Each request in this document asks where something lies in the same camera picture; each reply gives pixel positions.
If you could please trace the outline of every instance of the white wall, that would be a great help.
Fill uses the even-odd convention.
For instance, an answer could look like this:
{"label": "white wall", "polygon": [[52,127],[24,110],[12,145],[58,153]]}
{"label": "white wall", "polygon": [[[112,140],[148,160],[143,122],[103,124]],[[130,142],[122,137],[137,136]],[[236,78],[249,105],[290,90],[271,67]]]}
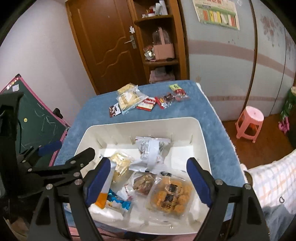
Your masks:
{"label": "white wall", "polygon": [[[252,2],[257,22],[258,56],[247,105],[254,106],[260,109],[264,116],[269,116],[283,78],[286,37],[284,25],[277,16],[260,0],[252,0]],[[277,69],[271,68],[271,65],[267,64],[269,62],[274,63]]]}
{"label": "white wall", "polygon": [[51,109],[70,124],[95,96],[79,56],[65,0],[37,0],[14,24],[0,47],[0,89],[20,74]]}
{"label": "white wall", "polygon": [[239,6],[233,2],[240,30],[200,23],[192,0],[181,0],[189,42],[190,79],[200,82],[223,121],[239,117],[254,59],[255,34],[250,4],[243,1]]}
{"label": "white wall", "polygon": [[[200,82],[222,121],[238,119],[254,62],[255,34],[250,4],[242,1],[240,6],[237,1],[233,2],[240,30],[200,23],[192,0],[181,0],[188,37],[190,79]],[[296,45],[275,14],[260,0],[252,0],[252,3],[257,21],[258,56],[247,104],[268,116],[281,111],[293,84]]]}

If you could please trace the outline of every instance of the blue blanket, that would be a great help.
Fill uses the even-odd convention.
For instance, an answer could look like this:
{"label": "blue blanket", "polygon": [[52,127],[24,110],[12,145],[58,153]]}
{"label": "blue blanket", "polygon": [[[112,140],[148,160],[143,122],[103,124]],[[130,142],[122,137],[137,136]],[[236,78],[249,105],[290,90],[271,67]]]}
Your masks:
{"label": "blue blanket", "polygon": [[[151,97],[165,95],[170,91],[169,85],[174,83],[178,83],[186,91],[190,100],[173,103],[164,110],[158,106],[155,106],[151,112],[134,109],[125,115],[120,114],[110,118],[109,107],[117,102],[116,91],[88,100],[70,128],[55,165],[64,164],[66,160],[74,156],[83,134],[90,126],[191,116],[200,122],[213,177],[222,179],[228,185],[243,186],[244,178],[239,161],[225,128],[195,82],[189,80],[164,82],[139,86],[139,90]],[[225,220],[230,219],[231,214],[232,208],[229,206]],[[66,216],[69,226],[75,226],[68,212]]]}

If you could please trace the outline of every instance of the wooden door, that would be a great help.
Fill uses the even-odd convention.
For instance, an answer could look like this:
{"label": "wooden door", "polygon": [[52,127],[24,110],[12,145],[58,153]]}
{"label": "wooden door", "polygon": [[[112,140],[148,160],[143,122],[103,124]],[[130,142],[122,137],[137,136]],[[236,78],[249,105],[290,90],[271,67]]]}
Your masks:
{"label": "wooden door", "polygon": [[[69,0],[83,57],[99,93],[146,84],[144,67],[126,0]],[[136,49],[130,36],[133,35]]]}

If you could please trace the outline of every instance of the door lock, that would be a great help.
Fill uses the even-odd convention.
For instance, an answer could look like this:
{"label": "door lock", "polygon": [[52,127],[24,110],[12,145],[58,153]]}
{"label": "door lock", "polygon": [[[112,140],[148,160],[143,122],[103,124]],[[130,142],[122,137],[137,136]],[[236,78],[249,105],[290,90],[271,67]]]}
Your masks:
{"label": "door lock", "polygon": [[130,35],[130,39],[129,41],[125,42],[125,44],[127,43],[130,43],[132,44],[133,48],[136,49],[137,48],[137,45],[136,45],[136,42],[135,42],[135,37],[133,35]]}

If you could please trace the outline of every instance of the pink plastic stool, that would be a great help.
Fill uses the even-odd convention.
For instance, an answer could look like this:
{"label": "pink plastic stool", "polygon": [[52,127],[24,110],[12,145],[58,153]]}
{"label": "pink plastic stool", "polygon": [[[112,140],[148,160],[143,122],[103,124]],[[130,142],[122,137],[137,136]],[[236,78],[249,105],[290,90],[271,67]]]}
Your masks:
{"label": "pink plastic stool", "polygon": [[[237,128],[237,139],[244,137],[246,139],[252,140],[253,143],[255,143],[259,135],[259,132],[261,130],[263,120],[264,120],[264,115],[260,110],[252,106],[246,106],[244,111],[241,113],[239,119],[235,123],[235,126]],[[256,131],[256,134],[254,136],[245,134],[245,131],[249,125],[251,125],[252,129],[255,129]]]}

